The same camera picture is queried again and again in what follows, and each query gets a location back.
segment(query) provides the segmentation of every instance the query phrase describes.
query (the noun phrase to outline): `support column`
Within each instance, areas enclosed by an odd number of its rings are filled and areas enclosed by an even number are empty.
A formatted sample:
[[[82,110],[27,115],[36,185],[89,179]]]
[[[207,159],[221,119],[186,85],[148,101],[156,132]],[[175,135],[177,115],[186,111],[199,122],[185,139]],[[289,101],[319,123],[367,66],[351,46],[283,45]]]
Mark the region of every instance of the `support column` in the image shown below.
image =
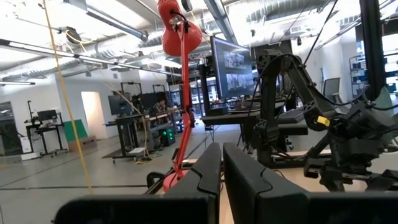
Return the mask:
[[[359,0],[366,57],[368,81],[371,86],[370,99],[375,100],[386,85],[382,30],[378,0]]]

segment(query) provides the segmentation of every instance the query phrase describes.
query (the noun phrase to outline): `robotic arm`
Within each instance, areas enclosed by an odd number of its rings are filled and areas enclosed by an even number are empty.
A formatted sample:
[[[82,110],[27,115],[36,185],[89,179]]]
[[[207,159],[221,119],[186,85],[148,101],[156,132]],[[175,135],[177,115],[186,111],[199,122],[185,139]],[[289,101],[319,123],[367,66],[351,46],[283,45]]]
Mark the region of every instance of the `robotic arm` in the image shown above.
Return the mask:
[[[256,126],[261,137],[261,145],[257,149],[259,162],[264,165],[272,162],[273,147],[279,136],[278,124],[274,118],[274,99],[276,78],[282,69],[287,71],[303,102],[308,127],[315,131],[328,130],[326,136],[306,155],[295,158],[305,161],[304,175],[317,178],[320,174],[321,184],[331,191],[344,191],[343,184],[352,184],[352,179],[369,183],[374,178],[366,169],[371,166],[373,159],[384,152],[382,134],[398,128],[392,118],[386,116],[384,111],[374,110],[360,101],[355,102],[348,113],[339,113],[333,103],[315,88],[305,66],[294,55],[267,50],[258,57],[257,69],[259,74],[263,74],[262,110]],[[327,145],[331,149],[331,160],[317,159]],[[396,177],[389,178],[394,179],[395,183],[398,180]]]

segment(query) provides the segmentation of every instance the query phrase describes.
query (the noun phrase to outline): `computer tower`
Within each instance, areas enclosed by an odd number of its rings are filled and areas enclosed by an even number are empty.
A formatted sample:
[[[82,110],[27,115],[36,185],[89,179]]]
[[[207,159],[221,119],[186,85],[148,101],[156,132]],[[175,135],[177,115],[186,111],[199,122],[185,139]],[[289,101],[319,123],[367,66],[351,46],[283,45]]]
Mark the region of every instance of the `computer tower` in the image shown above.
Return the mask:
[[[171,146],[175,143],[175,136],[172,128],[160,130],[160,143],[163,146]]]

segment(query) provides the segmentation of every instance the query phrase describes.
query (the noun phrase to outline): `chair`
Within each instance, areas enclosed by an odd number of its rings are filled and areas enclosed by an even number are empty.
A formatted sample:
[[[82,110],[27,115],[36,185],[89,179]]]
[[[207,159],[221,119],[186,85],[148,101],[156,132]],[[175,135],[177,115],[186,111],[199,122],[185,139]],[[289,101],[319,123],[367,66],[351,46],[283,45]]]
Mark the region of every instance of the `chair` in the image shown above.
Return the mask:
[[[323,95],[334,103],[342,103],[340,97],[340,78],[329,78],[323,84]]]

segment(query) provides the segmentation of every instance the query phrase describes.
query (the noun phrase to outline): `yellow label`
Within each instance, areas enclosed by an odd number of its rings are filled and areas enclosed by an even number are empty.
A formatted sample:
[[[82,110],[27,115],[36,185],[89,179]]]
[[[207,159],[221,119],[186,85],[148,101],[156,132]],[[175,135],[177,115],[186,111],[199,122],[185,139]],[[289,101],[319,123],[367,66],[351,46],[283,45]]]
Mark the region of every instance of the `yellow label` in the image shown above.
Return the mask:
[[[330,121],[328,118],[324,118],[322,116],[318,117],[318,123],[324,124],[326,127],[329,127]]]

